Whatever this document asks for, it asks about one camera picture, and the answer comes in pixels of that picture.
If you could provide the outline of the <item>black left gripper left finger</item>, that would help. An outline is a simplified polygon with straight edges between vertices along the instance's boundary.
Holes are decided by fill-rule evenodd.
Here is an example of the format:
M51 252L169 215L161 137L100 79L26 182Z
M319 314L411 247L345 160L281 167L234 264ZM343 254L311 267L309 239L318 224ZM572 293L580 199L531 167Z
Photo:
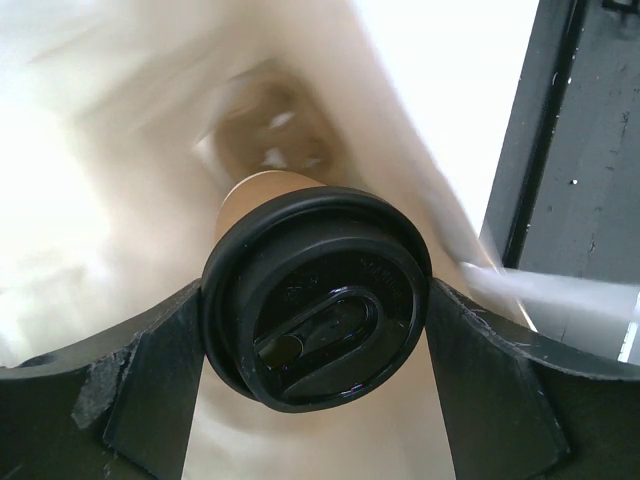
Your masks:
M199 284L1 371L4 479L179 479L204 360Z

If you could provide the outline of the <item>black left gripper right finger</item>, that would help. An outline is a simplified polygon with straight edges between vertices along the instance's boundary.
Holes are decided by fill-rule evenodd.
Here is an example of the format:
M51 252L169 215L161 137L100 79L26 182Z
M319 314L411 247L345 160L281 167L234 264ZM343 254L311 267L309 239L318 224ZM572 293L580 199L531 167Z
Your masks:
M459 479L636 479L639 368L430 284L426 337Z

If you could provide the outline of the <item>black coffee cup lid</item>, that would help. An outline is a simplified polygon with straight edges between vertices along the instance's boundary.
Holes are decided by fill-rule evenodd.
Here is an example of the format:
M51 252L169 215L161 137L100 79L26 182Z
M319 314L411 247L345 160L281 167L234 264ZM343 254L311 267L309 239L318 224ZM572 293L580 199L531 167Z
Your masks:
M429 251L363 191L311 187L240 218L203 270L200 329L216 374L285 413L354 401L388 380L424 328Z

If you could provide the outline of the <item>brown paper bag white handles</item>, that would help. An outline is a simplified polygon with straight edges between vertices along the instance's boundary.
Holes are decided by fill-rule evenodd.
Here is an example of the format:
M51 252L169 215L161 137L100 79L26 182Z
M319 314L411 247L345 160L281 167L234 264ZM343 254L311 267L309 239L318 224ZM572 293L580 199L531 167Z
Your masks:
M213 129L266 70L303 81L343 139L348 183L403 213L438 279L535 333L634 317L634 285L504 268L415 127L353 1L1 5L1 371L199 284L204 351L179 479L459 479L426 337L370 393L285 413L230 388L200 329L202 274L240 181ZM577 344L558 341L598 355Z

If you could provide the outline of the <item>brown paper coffee cup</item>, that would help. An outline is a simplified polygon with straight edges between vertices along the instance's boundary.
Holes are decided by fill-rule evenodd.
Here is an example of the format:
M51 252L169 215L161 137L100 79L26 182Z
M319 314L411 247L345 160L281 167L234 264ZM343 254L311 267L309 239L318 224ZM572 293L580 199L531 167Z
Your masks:
M243 179L222 202L215 223L214 245L241 218L264 203L294 191L317 187L325 187L325 184L298 173L281 170L259 172Z

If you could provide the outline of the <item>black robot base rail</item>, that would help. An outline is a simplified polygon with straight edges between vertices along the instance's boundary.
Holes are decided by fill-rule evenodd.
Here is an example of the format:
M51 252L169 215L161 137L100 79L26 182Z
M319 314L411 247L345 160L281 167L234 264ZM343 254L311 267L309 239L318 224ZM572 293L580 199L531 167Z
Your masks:
M485 215L502 263L639 279L639 5L542 1Z

